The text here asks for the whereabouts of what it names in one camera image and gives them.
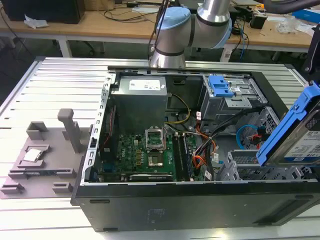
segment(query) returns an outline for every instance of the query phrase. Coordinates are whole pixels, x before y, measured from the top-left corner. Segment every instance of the white tissue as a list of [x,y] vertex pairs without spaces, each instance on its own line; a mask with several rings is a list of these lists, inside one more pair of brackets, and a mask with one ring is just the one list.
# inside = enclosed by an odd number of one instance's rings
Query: white tissue
[[24,15],[24,17],[25,17],[24,23],[27,24],[30,28],[36,29],[36,28],[44,28],[49,26],[46,20],[35,20],[28,17],[27,15]]

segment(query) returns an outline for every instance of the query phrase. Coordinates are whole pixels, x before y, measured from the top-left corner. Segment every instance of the white label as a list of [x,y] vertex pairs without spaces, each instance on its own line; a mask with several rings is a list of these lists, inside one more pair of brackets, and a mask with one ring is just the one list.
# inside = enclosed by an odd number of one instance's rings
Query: white label
[[132,79],[129,82],[129,90],[154,90],[160,91],[159,80]]
[[298,159],[295,161],[302,161],[300,158],[305,157],[320,157],[320,131],[307,132],[284,157]]
[[296,157],[293,161],[298,162],[298,161],[302,161],[303,159],[305,159],[304,157]]
[[201,121],[201,112],[200,111],[196,112],[196,119]]
[[212,161],[216,162],[217,164],[219,163],[219,154],[218,153],[214,153],[213,154]]
[[205,171],[204,175],[205,175],[205,177],[206,177],[207,179],[209,179],[210,181],[212,180],[212,174],[211,174],[210,172],[208,172],[207,170]]

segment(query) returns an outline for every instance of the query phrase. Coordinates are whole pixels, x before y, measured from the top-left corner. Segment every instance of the metal work surface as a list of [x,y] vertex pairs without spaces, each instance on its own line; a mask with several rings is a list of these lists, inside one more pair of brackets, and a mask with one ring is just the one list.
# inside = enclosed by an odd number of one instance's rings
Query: metal work surface
[[[47,58],[32,64],[0,107],[0,185],[12,168],[28,135],[30,121],[63,127],[57,114],[72,108],[73,120],[89,127],[107,66],[148,65],[145,60]],[[304,80],[284,65],[187,62],[190,68],[261,71],[290,107],[303,89]],[[86,216],[69,198],[0,200],[0,239],[319,239],[320,206],[279,227],[246,227],[197,230],[96,233]]]

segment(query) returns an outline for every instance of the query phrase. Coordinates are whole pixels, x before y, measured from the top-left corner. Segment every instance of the black box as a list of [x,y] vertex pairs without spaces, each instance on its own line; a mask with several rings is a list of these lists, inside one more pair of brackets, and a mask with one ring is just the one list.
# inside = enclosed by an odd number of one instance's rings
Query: black box
[[2,0],[11,21],[24,21],[25,15],[36,20],[77,24],[85,14],[84,0]]

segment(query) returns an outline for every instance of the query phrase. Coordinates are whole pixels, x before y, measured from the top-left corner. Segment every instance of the green circuit board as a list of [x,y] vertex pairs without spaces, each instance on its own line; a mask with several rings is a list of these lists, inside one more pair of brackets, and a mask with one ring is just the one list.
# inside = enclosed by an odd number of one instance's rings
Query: green circuit board
[[[159,144],[159,136],[150,134],[148,144]],[[196,150],[196,140],[194,136],[187,137],[189,152]],[[151,162],[154,156],[160,160]],[[147,152],[146,136],[141,135],[120,135],[117,148],[117,161],[115,169],[119,173],[144,173],[144,174],[169,174],[176,181],[176,169],[173,153],[172,136],[165,138],[165,150],[163,152]]]

